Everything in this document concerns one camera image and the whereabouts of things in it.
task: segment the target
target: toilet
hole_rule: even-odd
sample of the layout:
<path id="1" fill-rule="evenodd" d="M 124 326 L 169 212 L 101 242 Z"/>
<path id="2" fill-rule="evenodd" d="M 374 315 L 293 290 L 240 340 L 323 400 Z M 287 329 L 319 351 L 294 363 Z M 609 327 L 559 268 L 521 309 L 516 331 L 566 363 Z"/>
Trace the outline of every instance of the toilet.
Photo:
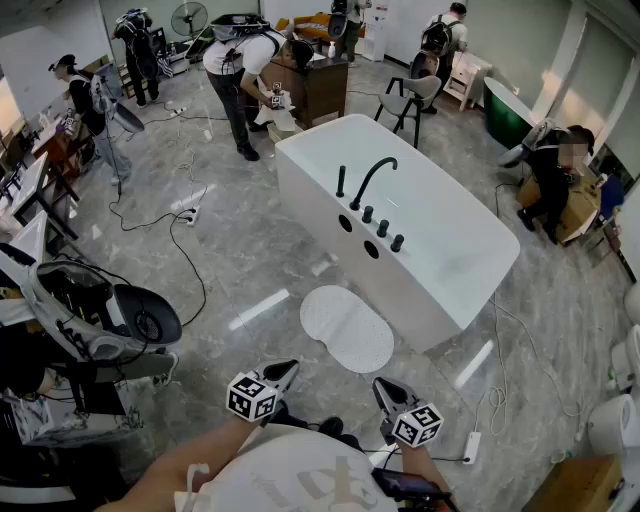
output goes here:
<path id="1" fill-rule="evenodd" d="M 623 454 L 640 447 L 640 326 L 634 325 L 627 339 L 611 350 L 616 382 L 628 391 L 596 407 L 588 422 L 589 441 L 597 455 Z"/>
<path id="2" fill-rule="evenodd" d="M 627 339 L 613 347 L 611 363 L 620 391 L 636 383 L 636 376 L 640 376 L 640 326 L 634 325 Z"/>

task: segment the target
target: black chair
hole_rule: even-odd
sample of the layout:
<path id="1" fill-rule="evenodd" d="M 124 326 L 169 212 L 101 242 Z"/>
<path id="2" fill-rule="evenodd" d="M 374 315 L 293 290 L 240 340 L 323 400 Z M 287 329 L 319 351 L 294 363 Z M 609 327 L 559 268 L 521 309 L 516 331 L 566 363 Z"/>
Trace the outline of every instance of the black chair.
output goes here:
<path id="1" fill-rule="evenodd" d="M 393 88 L 393 84 L 398 82 L 398 89 L 400 90 L 400 96 L 389 94 Z M 380 108 L 374 118 L 376 121 L 382 113 L 382 109 L 385 109 L 390 114 L 398 118 L 398 122 L 393 129 L 393 133 L 398 133 L 400 128 L 404 129 L 404 120 L 409 117 L 415 120 L 416 129 L 414 134 L 413 147 L 418 147 L 418 139 L 420 137 L 420 114 L 423 108 L 431 105 L 433 98 L 435 98 L 440 84 L 442 82 L 438 77 L 427 76 L 425 78 L 419 78 L 417 80 L 410 80 L 408 78 L 392 78 L 387 87 L 385 94 L 380 94 Z M 403 90 L 409 89 L 413 92 L 413 97 L 405 98 L 403 96 Z"/>

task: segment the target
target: white bathtub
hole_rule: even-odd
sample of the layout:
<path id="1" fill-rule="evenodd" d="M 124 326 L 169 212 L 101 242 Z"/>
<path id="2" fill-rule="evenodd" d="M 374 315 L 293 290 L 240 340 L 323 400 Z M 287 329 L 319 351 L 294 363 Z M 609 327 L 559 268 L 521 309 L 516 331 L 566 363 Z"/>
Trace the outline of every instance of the white bathtub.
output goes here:
<path id="1" fill-rule="evenodd" d="M 360 212 L 349 208 L 369 169 Z M 276 144 L 283 204 L 364 291 L 380 313 L 422 352 L 463 331 L 491 297 L 520 252 L 516 237 L 422 153 L 371 118 L 354 114 Z M 347 167 L 336 197 L 338 170 Z M 371 224 L 361 220 L 374 208 Z M 347 232 L 339 216 L 347 217 Z M 376 234 L 390 222 L 386 238 Z M 390 250 L 397 234 L 399 253 Z M 378 259 L 364 242 L 374 244 Z"/>

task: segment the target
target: black jacket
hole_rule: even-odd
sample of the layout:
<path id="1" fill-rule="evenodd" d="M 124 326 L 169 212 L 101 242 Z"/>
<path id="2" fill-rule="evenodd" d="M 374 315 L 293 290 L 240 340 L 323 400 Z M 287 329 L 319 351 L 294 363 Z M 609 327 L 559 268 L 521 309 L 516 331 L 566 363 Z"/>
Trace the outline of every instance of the black jacket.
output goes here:
<path id="1" fill-rule="evenodd" d="M 84 80 L 72 80 L 69 84 L 69 93 L 76 112 L 82 116 L 82 121 L 89 131 L 93 135 L 100 135 L 105 127 L 105 118 L 104 114 L 99 114 L 93 109 L 90 84 Z"/>

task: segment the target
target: black pants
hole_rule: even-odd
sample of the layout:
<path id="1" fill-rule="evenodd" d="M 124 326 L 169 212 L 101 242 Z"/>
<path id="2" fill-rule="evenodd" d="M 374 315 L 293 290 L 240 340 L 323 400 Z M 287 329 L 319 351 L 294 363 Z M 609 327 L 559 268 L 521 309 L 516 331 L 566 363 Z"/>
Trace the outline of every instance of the black pants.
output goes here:
<path id="1" fill-rule="evenodd" d="M 298 418 L 295 418 L 289 414 L 289 409 L 288 407 L 286 407 L 286 404 L 285 408 L 281 409 L 280 412 L 278 412 L 269 423 L 273 425 L 288 425 L 290 427 L 298 427 L 304 428 L 306 430 L 311 430 L 309 428 L 309 424 L 306 421 L 299 420 Z M 360 443 L 358 442 L 358 438 L 356 436 L 352 436 L 351 434 L 341 434 L 337 437 L 333 437 L 333 439 L 362 452 L 362 448 L 360 448 Z"/>
<path id="2" fill-rule="evenodd" d="M 560 221 L 560 215 L 569 200 L 569 182 L 567 176 L 557 168 L 536 170 L 533 173 L 540 187 L 538 202 L 525 209 L 527 217 L 534 219 L 544 213 L 547 215 L 545 229 L 555 231 Z"/>
<path id="3" fill-rule="evenodd" d="M 360 37 L 360 27 L 362 27 L 362 23 L 347 21 L 347 29 L 342 37 L 336 41 L 336 57 L 342 57 L 346 50 L 347 60 L 349 62 L 356 60 L 356 44 L 358 44 Z"/>
<path id="4" fill-rule="evenodd" d="M 127 48 L 127 70 L 129 71 L 129 78 L 131 78 L 131 84 L 133 85 L 133 91 L 136 93 L 136 99 L 138 105 L 146 105 L 147 99 L 144 96 L 144 89 L 142 87 L 142 75 L 138 70 L 138 64 L 133 53 Z M 147 90 L 151 100 L 155 100 L 158 97 L 158 79 L 147 80 Z"/>
<path id="5" fill-rule="evenodd" d="M 253 123 L 260 111 L 258 100 L 240 87 L 242 75 L 244 75 L 244 69 L 235 75 L 214 75 L 207 71 L 209 82 L 222 101 L 224 111 L 231 123 L 233 138 L 239 148 L 249 145 L 247 122 Z"/>

